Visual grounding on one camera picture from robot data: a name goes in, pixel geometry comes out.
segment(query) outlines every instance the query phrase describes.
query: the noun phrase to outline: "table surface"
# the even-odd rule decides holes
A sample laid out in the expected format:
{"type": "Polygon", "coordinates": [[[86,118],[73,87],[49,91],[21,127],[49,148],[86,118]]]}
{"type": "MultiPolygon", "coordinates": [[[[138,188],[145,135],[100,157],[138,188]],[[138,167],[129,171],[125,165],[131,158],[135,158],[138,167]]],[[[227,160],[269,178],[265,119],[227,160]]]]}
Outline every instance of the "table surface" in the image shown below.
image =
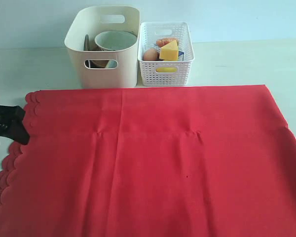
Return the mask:
{"type": "MultiPolygon", "coordinates": [[[[296,39],[195,43],[193,48],[189,86],[266,84],[296,137],[296,39]]],[[[0,49],[0,105],[24,106],[25,95],[37,90],[79,88],[65,48],[0,49]]],[[[0,170],[10,144],[0,137],[0,170]]]]}

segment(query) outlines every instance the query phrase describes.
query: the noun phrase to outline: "black clamp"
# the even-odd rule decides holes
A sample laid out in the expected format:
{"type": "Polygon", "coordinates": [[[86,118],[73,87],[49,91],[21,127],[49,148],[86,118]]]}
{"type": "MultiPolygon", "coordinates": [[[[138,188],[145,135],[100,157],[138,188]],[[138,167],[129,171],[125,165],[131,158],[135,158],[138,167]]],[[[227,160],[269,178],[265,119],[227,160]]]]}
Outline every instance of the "black clamp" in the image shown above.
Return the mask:
{"type": "Polygon", "coordinates": [[[25,111],[20,106],[0,105],[0,136],[22,145],[28,144],[30,136],[22,124],[24,115],[25,111]]]}

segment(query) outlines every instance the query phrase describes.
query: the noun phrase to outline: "red tablecloth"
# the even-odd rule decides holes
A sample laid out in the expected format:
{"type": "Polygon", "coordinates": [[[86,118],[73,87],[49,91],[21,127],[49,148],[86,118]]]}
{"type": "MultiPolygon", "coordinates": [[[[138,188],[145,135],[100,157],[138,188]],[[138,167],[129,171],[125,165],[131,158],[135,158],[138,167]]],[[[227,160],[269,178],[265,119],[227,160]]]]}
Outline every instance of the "red tablecloth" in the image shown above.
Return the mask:
{"type": "Polygon", "coordinates": [[[263,86],[38,91],[0,237],[296,237],[296,140],[263,86]]]}

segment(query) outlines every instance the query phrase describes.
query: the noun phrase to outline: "storage bin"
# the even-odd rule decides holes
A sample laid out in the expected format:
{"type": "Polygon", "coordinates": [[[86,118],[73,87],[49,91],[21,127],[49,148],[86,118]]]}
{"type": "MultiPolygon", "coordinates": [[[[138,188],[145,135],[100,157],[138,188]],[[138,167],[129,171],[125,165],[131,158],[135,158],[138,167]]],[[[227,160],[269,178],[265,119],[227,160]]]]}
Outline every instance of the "storage bin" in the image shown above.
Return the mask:
{"type": "Polygon", "coordinates": [[[65,45],[84,88],[135,87],[139,27],[140,13],[129,6],[92,6],[77,14],[66,35],[65,45]],[[86,34],[93,49],[96,46],[95,36],[109,30],[131,32],[137,36],[137,41],[131,47],[119,51],[83,51],[86,34]],[[86,60],[115,60],[117,67],[88,68],[86,60]]]}
{"type": "Polygon", "coordinates": [[[186,85],[194,52],[185,22],[144,22],[140,27],[138,60],[140,62],[143,84],[146,86],[182,86],[186,85]],[[176,37],[179,50],[184,52],[184,61],[143,61],[143,54],[151,47],[157,48],[156,40],[176,37]],[[173,73],[159,73],[158,68],[176,68],[173,73]]]}

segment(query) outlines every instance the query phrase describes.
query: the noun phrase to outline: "brown egg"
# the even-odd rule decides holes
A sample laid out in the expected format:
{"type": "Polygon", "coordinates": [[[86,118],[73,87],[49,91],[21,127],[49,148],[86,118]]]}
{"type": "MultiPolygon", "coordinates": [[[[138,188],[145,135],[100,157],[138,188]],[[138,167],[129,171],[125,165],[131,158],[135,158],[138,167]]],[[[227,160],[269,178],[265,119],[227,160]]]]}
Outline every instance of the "brown egg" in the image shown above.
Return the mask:
{"type": "Polygon", "coordinates": [[[148,49],[143,55],[144,61],[157,61],[158,58],[159,58],[159,53],[154,48],[148,49]]]}

